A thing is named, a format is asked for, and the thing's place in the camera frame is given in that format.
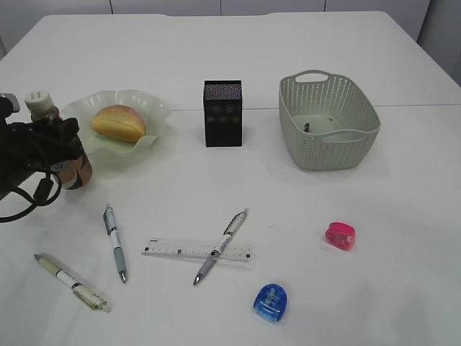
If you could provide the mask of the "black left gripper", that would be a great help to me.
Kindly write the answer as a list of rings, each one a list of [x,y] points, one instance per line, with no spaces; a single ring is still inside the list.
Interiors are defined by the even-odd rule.
[[[33,138],[50,162],[76,160],[83,155],[76,118],[39,120],[30,123]],[[8,195],[42,168],[42,155],[30,138],[1,124],[1,194]]]

